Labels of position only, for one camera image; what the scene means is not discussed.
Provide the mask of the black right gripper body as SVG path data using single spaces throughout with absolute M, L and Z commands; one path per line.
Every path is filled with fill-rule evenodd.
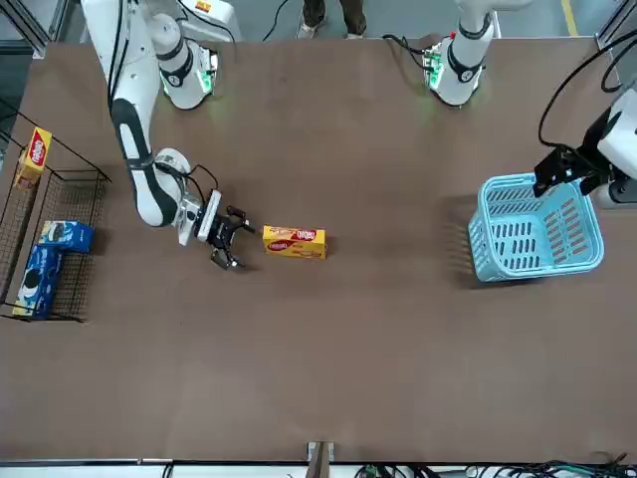
M 206 242 L 215 248 L 230 248 L 240 223 L 229 216 L 216 216 L 207 235 Z

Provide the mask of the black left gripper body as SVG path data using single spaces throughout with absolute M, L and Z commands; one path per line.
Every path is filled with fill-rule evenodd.
M 610 112 L 603 112 L 586 130 L 581 145 L 565 157 L 565 165 L 573 174 L 612 174 L 613 166 L 599 151 L 598 144 L 606 135 Z

